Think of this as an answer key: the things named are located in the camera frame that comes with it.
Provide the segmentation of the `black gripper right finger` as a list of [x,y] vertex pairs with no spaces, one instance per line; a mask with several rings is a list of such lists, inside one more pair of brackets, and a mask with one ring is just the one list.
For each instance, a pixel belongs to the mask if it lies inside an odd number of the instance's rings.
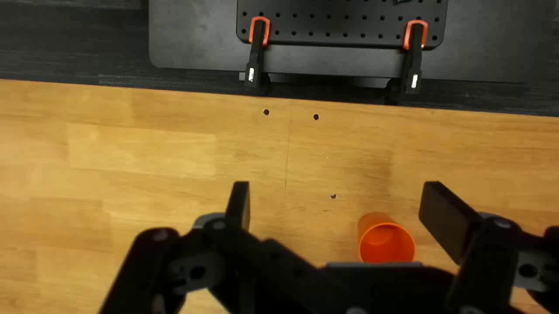
[[420,220],[460,267],[444,300],[451,314],[514,314],[514,288],[523,288],[551,314],[559,314],[559,227],[542,235],[516,221],[479,213],[440,181],[426,181]]

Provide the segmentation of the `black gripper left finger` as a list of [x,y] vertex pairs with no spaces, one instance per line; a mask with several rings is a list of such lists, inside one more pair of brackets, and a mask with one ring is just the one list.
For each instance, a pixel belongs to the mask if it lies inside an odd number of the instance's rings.
[[208,290],[231,314],[320,314],[320,272],[273,241],[248,232],[250,183],[236,181],[224,213],[205,215],[180,235],[137,235],[100,314],[178,314],[191,293]]

